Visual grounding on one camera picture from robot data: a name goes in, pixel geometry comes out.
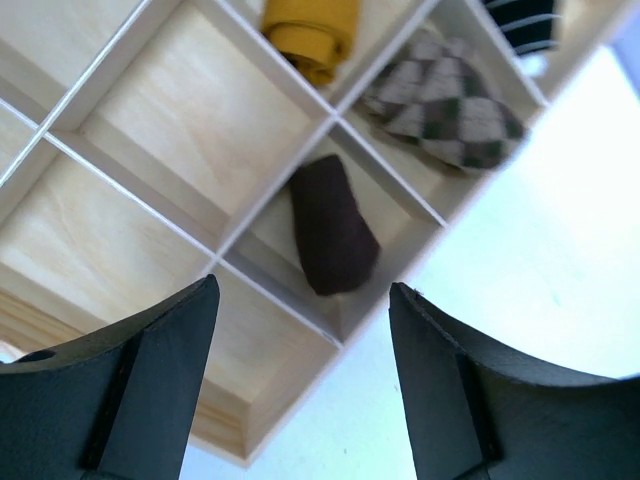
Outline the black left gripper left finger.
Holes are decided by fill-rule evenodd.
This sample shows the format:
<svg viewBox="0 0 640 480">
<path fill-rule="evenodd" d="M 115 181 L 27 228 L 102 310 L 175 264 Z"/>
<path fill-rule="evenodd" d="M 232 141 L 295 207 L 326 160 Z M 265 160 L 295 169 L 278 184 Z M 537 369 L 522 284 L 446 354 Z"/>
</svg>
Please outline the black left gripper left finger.
<svg viewBox="0 0 640 480">
<path fill-rule="evenodd" d="M 208 275 L 1 368 L 5 479 L 176 479 L 220 302 Z"/>
</svg>

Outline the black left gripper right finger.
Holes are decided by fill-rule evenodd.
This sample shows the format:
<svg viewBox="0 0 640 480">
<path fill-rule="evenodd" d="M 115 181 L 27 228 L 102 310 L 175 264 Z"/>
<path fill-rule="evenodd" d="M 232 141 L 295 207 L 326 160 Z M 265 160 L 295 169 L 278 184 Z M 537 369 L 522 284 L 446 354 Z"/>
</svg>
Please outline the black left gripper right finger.
<svg viewBox="0 0 640 480">
<path fill-rule="evenodd" d="M 394 283 L 389 319 L 421 479 L 635 479 L 639 380 L 516 350 Z"/>
</svg>

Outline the brown sock with striped cuff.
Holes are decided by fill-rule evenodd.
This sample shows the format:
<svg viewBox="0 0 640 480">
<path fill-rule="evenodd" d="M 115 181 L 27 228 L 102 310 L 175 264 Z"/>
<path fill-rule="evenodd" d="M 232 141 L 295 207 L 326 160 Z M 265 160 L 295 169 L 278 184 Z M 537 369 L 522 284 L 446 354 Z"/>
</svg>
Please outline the brown sock with striped cuff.
<svg viewBox="0 0 640 480">
<path fill-rule="evenodd" d="M 341 158 L 330 154 L 301 166 L 289 191 L 296 248 L 311 289 L 329 297 L 362 287 L 381 246 L 359 210 Z"/>
</svg>

